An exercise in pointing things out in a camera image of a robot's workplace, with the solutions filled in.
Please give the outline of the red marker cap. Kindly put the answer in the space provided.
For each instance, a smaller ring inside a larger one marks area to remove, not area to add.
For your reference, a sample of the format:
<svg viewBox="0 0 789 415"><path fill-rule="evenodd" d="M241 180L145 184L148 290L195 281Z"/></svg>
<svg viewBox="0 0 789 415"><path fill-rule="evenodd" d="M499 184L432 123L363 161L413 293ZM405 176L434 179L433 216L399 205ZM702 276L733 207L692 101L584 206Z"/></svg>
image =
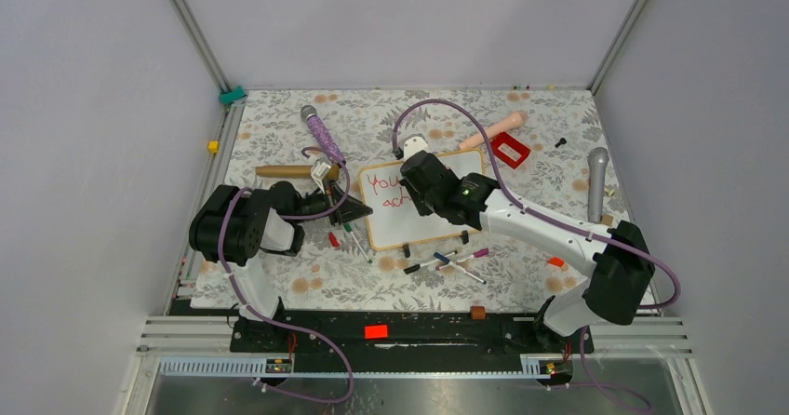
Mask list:
<svg viewBox="0 0 789 415"><path fill-rule="evenodd" d="M328 239L329 239L329 242L330 242L330 244L331 244L331 245L332 245L334 248L339 248L339 247L341 246L341 243L340 243L339 239L336 237L336 235L335 235L335 234L333 234L333 233L329 233L329 234L328 234Z"/></svg>

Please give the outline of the yellow framed whiteboard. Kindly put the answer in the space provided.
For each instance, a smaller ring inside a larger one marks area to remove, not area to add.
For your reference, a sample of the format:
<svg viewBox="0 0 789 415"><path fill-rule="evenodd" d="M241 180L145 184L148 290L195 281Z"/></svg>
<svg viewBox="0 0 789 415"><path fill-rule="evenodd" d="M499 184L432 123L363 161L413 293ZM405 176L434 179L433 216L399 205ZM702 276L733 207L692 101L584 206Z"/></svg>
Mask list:
<svg viewBox="0 0 789 415"><path fill-rule="evenodd" d="M373 249L400 248L476 232L435 214L420 215L402 182L401 166L400 162L367 166L358 174L361 200L373 210L366 218Z"/></svg>

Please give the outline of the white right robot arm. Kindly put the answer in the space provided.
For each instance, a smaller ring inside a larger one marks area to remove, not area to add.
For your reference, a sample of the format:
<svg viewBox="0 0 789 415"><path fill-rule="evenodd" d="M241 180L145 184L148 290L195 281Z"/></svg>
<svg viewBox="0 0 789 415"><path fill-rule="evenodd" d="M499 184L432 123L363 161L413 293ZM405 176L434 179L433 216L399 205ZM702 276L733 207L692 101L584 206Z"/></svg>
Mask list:
<svg viewBox="0 0 789 415"><path fill-rule="evenodd" d="M629 221L615 227L572 219L510 193L479 173L459 177L438 156L419 151L400 168L401 181L418 213L436 215L525 242L568 262L585 281L540 309L533 337L555 352L578 329L598 321L630 325L655 265L641 230Z"/></svg>

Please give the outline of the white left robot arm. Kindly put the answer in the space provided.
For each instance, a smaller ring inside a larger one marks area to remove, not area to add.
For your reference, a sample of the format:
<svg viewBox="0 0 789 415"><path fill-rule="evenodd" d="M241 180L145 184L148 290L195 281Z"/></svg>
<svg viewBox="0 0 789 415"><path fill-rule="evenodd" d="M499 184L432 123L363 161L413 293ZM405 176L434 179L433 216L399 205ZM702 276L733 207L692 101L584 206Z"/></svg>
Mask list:
<svg viewBox="0 0 789 415"><path fill-rule="evenodd" d="M222 184L191 222L190 248L220 266L238 299L239 314L257 321L252 336L265 350L283 347L289 328L259 254L296 256L305 237L303 222L327 218L341 226L373 213L360 200L341 195L335 181L325 191L309 194L300 194L289 181L254 190Z"/></svg>

